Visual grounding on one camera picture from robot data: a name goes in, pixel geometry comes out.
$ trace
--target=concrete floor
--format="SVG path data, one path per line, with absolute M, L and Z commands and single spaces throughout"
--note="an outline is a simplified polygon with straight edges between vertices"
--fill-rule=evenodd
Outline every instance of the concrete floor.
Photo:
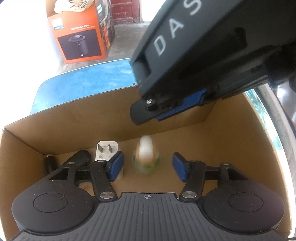
M 91 60 L 73 64 L 65 64 L 62 60 L 57 70 L 57 74 L 89 66 L 92 64 L 103 63 L 116 59 L 130 58 L 148 27 L 148 23 L 119 24 L 115 25 L 115 40 L 112 44 L 107 59 Z

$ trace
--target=blue tabletop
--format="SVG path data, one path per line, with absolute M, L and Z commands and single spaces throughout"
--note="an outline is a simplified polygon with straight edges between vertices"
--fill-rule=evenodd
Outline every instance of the blue tabletop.
M 63 73 L 38 89 L 30 114 L 86 96 L 135 84 L 130 59 L 116 60 Z

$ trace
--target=product box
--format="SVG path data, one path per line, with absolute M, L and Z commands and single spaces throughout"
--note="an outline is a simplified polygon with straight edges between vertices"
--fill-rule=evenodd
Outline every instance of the product box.
M 107 58 L 115 38 L 110 0 L 94 2 L 82 12 L 55 13 L 56 0 L 46 0 L 54 38 L 66 64 Z
M 45 176 L 44 157 L 62 164 L 86 149 L 95 159 L 101 140 L 117 141 L 125 158 L 124 176 L 112 182 L 122 192 L 169 193 L 184 187 L 172 166 L 179 152 L 209 166 L 229 162 L 283 199 L 285 214 L 278 231 L 292 229 L 287 185 L 272 142 L 245 94 L 194 107 L 167 120 L 136 126 L 129 109 L 140 98 L 137 87 L 117 89 L 74 100 L 30 115 L 5 127 L 0 137 L 0 217 L 6 239 L 19 230 L 11 213 L 14 198 Z M 151 135 L 160 154 L 156 173 L 139 173 L 132 156 L 140 137 Z M 206 181 L 203 195 L 217 186 Z

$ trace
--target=printed appliance image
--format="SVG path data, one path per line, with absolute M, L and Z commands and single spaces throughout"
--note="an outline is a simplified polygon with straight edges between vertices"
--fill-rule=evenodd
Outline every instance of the printed appliance image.
M 69 41 L 72 44 L 73 50 L 76 51 L 78 55 L 81 55 L 83 57 L 89 54 L 89 49 L 87 47 L 85 36 L 74 35 L 73 37 L 69 38 Z
M 102 55 L 95 29 L 58 37 L 67 60 Z

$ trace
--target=red door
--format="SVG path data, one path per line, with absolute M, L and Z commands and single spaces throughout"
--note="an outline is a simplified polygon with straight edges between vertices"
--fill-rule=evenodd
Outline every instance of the red door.
M 139 23 L 140 0 L 111 0 L 114 24 Z

